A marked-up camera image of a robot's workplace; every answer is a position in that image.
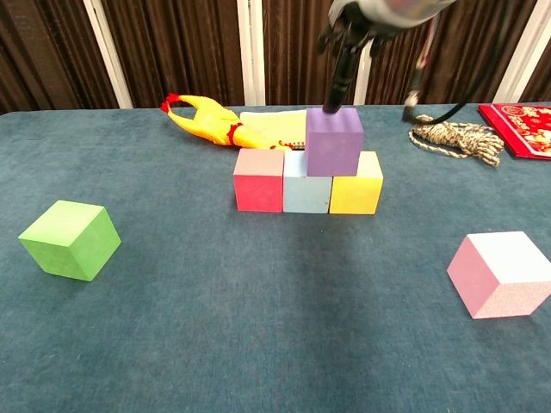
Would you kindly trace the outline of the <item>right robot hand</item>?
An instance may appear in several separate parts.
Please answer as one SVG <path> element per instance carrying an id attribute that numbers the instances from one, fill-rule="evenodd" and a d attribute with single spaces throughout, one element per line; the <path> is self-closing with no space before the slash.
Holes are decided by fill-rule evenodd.
<path id="1" fill-rule="evenodd" d="M 323 54 L 328 46 L 337 57 L 331 85 L 326 92 L 323 111 L 335 114 L 344 104 L 359 67 L 362 50 L 370 40 L 375 50 L 373 57 L 397 32 L 377 22 L 361 8 L 360 1 L 334 1 L 330 7 L 329 22 L 318 37 L 317 53 Z"/>

